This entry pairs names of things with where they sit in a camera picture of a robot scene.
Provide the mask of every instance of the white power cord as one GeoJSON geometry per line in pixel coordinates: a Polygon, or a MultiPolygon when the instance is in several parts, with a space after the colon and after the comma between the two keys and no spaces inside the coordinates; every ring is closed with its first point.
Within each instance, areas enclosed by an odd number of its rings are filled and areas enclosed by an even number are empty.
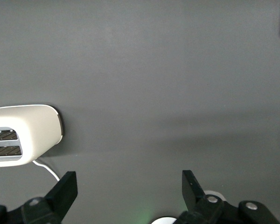
{"type": "Polygon", "coordinates": [[[33,162],[35,165],[39,166],[39,167],[44,167],[44,168],[46,168],[46,170],[49,171],[49,172],[55,177],[55,179],[56,179],[57,181],[60,181],[60,178],[57,176],[57,174],[56,174],[53,170],[51,170],[47,165],[44,165],[44,164],[42,164],[42,163],[39,163],[39,162],[37,162],[37,161],[35,161],[35,160],[33,160],[32,162],[33,162]]]}

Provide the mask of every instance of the gray surface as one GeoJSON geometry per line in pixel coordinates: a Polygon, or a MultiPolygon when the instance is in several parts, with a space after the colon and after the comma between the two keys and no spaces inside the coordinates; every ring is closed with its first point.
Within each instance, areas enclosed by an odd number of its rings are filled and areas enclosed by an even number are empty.
{"type": "MultiPolygon", "coordinates": [[[[280,0],[0,1],[0,106],[45,103],[77,171],[64,224],[148,224],[185,209],[181,173],[280,220],[280,0]]],[[[44,195],[34,164],[0,168],[0,203],[44,195]]]]}

